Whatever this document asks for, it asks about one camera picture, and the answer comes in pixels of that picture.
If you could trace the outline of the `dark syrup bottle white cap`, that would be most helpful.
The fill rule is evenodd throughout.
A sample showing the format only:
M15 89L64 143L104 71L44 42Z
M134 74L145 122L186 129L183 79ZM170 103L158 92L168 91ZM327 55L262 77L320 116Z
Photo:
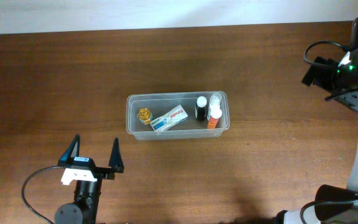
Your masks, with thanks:
M198 121L203 121L205 119L205 108L207 105L207 99L205 96L200 96L197 98L195 105L195 118Z

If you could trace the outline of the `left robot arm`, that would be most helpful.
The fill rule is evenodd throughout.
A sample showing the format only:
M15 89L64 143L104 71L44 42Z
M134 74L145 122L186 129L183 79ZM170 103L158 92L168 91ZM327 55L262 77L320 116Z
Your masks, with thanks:
M119 150L119 140L114 139L107 167L98 167L89 157L81 157L80 136L77 134L68 149L58 160L64 168L63 185L76 182L74 199L60 206L54 215L56 224L92 224L96 222L103 180L113 180L115 174L124 172L124 163Z

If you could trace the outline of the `white Panadol box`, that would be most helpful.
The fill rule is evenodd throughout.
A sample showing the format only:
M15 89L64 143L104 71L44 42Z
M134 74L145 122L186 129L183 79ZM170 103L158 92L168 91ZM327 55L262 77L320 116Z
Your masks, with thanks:
M150 125L155 132L162 132L172 128L187 118L188 114L183 109L182 105L178 105L166 114L152 120Z

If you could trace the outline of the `orange tube white cap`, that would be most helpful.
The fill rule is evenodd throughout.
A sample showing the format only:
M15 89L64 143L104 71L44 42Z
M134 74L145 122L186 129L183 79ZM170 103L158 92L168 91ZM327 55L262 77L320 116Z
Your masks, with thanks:
M209 118L208 118L208 129L214 129L217 126L217 123L222 116L223 112L220 108L213 108L209 112Z

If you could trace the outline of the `small gold lid jar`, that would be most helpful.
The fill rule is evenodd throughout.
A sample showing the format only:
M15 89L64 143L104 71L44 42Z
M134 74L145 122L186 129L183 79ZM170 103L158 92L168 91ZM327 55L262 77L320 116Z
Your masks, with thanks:
M137 117L143 124L149 124L153 120L152 112L148 108L141 108Z

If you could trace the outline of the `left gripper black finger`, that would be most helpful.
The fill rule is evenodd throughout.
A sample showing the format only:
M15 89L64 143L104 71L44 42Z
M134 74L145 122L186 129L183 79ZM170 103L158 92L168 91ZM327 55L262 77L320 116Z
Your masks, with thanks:
M115 173L123 173L124 172L124 163L123 163L121 152L119 149L119 139L118 138L114 139L108 166Z
M73 164L74 158L79 156L79 150L80 135L76 134L68 149L59 158L57 165L61 167L70 167Z

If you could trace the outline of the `white spray bottle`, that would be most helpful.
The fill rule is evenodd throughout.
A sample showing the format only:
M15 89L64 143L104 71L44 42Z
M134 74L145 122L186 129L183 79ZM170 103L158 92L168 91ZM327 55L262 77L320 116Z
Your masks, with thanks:
M207 113L207 120L210 119L211 111L216 108L220 108L222 96L220 93L213 93L211 98L209 99L209 106L208 106L208 113Z

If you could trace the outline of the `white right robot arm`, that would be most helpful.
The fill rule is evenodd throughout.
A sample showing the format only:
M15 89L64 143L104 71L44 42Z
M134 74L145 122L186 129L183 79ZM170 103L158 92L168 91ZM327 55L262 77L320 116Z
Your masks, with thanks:
M306 86L316 85L327 92L326 101L337 101L358 112L358 17L352 22L351 41L341 45L346 53L340 62L316 57L303 60L310 65L302 79ZM351 174L344 188L322 185L310 203L299 210L283 210L274 223L358 223L358 142Z

